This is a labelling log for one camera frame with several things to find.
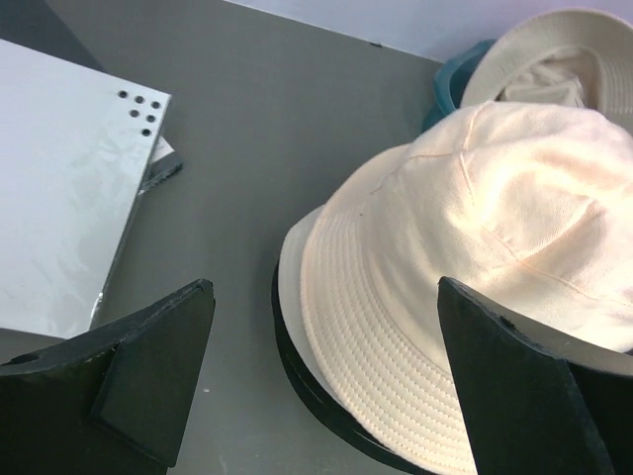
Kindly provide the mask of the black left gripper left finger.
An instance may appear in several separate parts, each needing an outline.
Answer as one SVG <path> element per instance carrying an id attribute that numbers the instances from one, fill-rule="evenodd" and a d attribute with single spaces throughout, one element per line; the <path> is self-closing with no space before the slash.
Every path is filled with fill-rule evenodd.
<path id="1" fill-rule="evenodd" d="M 164 474 L 178 458 L 210 336 L 213 284 L 1 366 L 4 474 Z"/>

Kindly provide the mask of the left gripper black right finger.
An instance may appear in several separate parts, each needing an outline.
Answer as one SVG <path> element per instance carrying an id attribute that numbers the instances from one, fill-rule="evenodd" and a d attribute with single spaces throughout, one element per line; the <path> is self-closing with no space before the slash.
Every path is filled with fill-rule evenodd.
<path id="1" fill-rule="evenodd" d="M 449 277 L 437 308 L 479 473 L 631 473 L 631 353 L 559 332 Z"/>

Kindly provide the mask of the beige black reversible hat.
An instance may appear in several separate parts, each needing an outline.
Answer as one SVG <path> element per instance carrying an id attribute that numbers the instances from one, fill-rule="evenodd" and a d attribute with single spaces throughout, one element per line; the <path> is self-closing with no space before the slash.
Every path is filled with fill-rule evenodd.
<path id="1" fill-rule="evenodd" d="M 367 161 L 316 216 L 300 301 L 327 384 L 396 455 L 472 474 L 437 315 L 445 276 L 629 350 L 631 135 L 591 109 L 467 107 Z"/>

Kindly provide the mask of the cream bucket hat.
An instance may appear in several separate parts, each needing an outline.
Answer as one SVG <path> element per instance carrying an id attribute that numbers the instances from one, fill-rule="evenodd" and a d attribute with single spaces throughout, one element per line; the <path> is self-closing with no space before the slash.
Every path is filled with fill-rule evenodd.
<path id="1" fill-rule="evenodd" d="M 317 207 L 295 223 L 285 236 L 279 261 L 278 296 L 281 314 L 291 343 L 308 368 L 316 384 L 342 409 L 344 406 L 327 383 L 312 351 L 306 334 L 302 305 L 300 274 L 304 248 L 322 207 Z"/>

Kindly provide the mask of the black bucket hat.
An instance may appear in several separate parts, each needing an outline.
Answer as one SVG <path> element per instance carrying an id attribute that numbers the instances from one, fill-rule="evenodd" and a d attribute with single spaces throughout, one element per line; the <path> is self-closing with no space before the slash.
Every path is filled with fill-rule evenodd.
<path id="1" fill-rule="evenodd" d="M 426 467 L 399 456 L 365 430 L 362 425 L 317 382 L 317 378 L 293 343 L 285 323 L 279 296 L 279 270 L 277 259 L 271 280 L 271 309 L 277 351 L 294 392 L 316 420 L 349 446 L 388 467 L 406 474 L 446 474 L 444 466 Z"/>

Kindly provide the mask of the tan black hat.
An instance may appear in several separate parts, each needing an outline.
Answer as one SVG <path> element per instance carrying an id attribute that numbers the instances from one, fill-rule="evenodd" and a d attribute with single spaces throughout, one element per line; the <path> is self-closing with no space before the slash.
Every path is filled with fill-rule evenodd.
<path id="1" fill-rule="evenodd" d="M 596 10 L 530 18 L 495 41 L 460 105 L 555 103 L 594 109 L 632 131 L 632 25 Z"/>

